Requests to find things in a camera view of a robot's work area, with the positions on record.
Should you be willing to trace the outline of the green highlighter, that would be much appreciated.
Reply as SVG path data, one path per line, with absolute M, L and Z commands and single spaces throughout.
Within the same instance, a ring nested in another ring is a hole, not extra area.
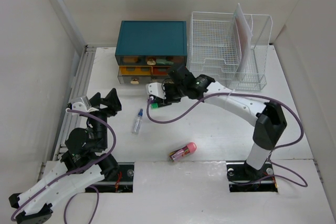
M 151 109 L 158 109 L 158 108 L 161 108 L 161 107 L 164 107 L 165 105 L 162 104 L 162 103 L 152 103 L 150 105 Z

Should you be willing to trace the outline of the small drawer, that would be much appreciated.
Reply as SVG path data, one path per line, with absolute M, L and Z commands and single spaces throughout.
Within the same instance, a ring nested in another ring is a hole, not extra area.
M 120 66 L 118 80 L 121 84 L 148 84 L 152 82 L 152 68 Z
M 170 72 L 172 70 L 176 70 L 180 66 L 183 66 L 183 68 L 185 68 L 185 65 L 180 65 L 180 64 L 177 64 L 176 66 L 171 65 L 171 66 L 152 67 L 150 84 L 152 83 L 175 83 L 176 81 L 180 82 L 176 74 L 172 77 L 170 76 Z

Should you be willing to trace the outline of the green capsule stapler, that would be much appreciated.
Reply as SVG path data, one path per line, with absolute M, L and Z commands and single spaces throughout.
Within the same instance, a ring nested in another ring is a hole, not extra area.
M 171 66 L 174 62 L 165 60 L 165 59 L 157 59 L 156 65 L 158 66 Z

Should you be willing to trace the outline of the transparent drawer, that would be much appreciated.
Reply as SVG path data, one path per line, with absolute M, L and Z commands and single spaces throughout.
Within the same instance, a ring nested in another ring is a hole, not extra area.
M 185 63 L 184 56 L 116 56 L 119 66 L 171 66 Z

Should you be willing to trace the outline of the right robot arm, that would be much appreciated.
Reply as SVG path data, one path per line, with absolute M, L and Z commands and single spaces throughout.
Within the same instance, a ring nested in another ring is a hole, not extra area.
M 281 105 L 239 97 L 212 77 L 204 74 L 195 77 L 181 64 L 173 65 L 168 75 L 172 82 L 161 84 L 159 88 L 164 101 L 179 102 L 183 97 L 203 101 L 235 114 L 254 127 L 254 143 L 243 172 L 248 180 L 258 179 L 268 155 L 287 127 Z

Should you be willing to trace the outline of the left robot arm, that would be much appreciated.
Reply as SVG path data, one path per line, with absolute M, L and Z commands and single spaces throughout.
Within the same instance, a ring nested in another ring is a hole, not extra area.
M 49 173 L 27 191 L 9 197 L 15 209 L 13 222 L 45 223 L 63 199 L 117 176 L 120 166 L 112 156 L 113 148 L 108 148 L 108 133 L 113 137 L 116 134 L 107 119 L 121 109 L 115 88 L 104 98 L 97 92 L 91 99 L 78 97 L 67 105 L 66 113 L 86 117 L 87 126 L 69 133 L 65 141 L 67 151 Z

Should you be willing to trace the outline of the small clear spray bottle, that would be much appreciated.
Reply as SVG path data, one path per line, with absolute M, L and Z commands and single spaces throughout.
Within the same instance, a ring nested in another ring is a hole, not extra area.
M 141 123 L 142 123 L 142 118 L 143 118 L 143 109 L 141 108 L 134 120 L 133 127 L 132 127 L 132 134 L 137 135 L 140 131 Z

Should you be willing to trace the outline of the teal drawer cabinet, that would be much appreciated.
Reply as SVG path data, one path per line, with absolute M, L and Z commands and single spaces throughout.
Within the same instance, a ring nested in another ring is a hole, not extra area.
M 123 20 L 116 56 L 184 56 L 187 60 L 187 23 L 181 20 Z

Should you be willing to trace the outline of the pink capped clip tube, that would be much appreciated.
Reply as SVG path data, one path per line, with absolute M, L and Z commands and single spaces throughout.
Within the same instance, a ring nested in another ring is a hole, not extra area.
M 194 154 L 196 150 L 197 150 L 196 144 L 194 142 L 190 142 L 184 145 L 183 147 L 169 153 L 169 160 L 173 163 L 179 162 L 185 157 Z

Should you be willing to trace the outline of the aluminium rail on left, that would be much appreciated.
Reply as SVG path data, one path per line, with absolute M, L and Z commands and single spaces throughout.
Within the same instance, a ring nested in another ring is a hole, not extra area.
M 76 74 L 70 79 L 70 95 L 69 98 L 66 98 L 65 105 L 72 99 L 87 94 L 96 49 L 96 47 L 92 46 L 84 47 Z M 50 157 L 52 161 L 58 160 L 59 155 L 66 151 L 65 140 L 68 138 L 69 133 L 79 126 L 80 119 L 81 118 L 78 115 L 71 115 L 65 112 L 62 113 L 59 121 L 60 128 L 57 131 Z

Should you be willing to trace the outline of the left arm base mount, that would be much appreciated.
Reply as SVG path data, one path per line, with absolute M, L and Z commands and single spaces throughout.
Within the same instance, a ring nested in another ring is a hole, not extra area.
M 120 163 L 119 172 L 112 179 L 104 179 L 93 186 L 100 193 L 132 193 L 134 163 Z

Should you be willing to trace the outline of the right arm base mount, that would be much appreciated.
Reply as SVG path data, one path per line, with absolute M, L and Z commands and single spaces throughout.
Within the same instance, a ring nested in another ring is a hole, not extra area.
M 231 193 L 278 192 L 274 169 L 269 162 L 265 162 L 260 170 L 251 168 L 244 161 L 227 162 L 226 169 Z

